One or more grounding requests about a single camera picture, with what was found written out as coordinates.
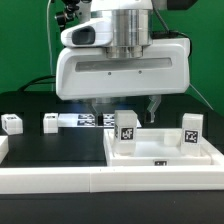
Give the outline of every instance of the white block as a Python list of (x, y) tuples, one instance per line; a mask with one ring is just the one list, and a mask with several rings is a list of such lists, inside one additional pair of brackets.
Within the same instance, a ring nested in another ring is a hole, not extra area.
[(49, 113), (43, 119), (44, 133), (58, 133), (58, 114)]
[(1, 116), (2, 129), (8, 135), (23, 133), (23, 121), (16, 114), (4, 114)]
[(9, 152), (8, 136), (0, 136), (0, 163)]
[(132, 110), (117, 110), (114, 123), (114, 152), (133, 154), (136, 148), (137, 114)]
[(201, 155), (203, 115), (184, 114), (182, 122), (181, 152), (186, 155)]

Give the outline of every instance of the green wall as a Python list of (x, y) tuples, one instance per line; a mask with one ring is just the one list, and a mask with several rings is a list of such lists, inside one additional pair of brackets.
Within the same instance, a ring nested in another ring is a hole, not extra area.
[[(62, 46), (56, 11), (51, 7), (54, 68)], [(49, 75), (46, 32), (48, 0), (0, 1), (0, 92), (17, 90), (33, 78)], [(190, 58), (191, 83), (214, 109), (224, 115), (224, 1), (198, 0), (188, 11), (162, 12), (170, 29), (187, 33), (193, 41)], [(32, 87), (50, 90), (50, 87)], [(191, 89), (189, 94), (198, 98)]]

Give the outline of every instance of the white container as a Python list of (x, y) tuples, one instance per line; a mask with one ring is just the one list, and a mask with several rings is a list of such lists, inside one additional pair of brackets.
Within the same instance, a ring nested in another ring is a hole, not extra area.
[(23, 121), (16, 114), (4, 114), (1, 116), (2, 129), (8, 135), (23, 133)]
[(44, 115), (44, 133), (58, 133), (58, 114), (50, 113)]
[(181, 152), (182, 129), (138, 129), (133, 155), (113, 150), (114, 130), (104, 130), (104, 149), (108, 166), (194, 166), (224, 164), (224, 156), (202, 137), (201, 155)]
[(186, 155), (201, 155), (203, 115), (184, 114), (182, 121), (181, 152)]
[(137, 114), (133, 110), (117, 110), (114, 123), (114, 152), (133, 154), (136, 148)]

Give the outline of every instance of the metal cylinder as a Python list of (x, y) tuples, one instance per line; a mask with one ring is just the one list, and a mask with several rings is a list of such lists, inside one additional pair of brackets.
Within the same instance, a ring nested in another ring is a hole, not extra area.
[(92, 18), (109, 18), (113, 24), (113, 40), (107, 45), (108, 58), (142, 57), (142, 46), (152, 39), (150, 10), (111, 10), (92, 12)]

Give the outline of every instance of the white tray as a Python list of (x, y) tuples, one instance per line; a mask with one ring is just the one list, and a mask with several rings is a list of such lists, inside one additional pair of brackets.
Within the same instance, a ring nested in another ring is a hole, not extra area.
[(108, 166), (186, 166), (221, 165), (224, 156), (202, 138), (201, 156), (184, 155), (180, 150), (181, 129), (138, 129), (133, 155), (114, 153), (114, 130), (104, 130), (104, 149)]

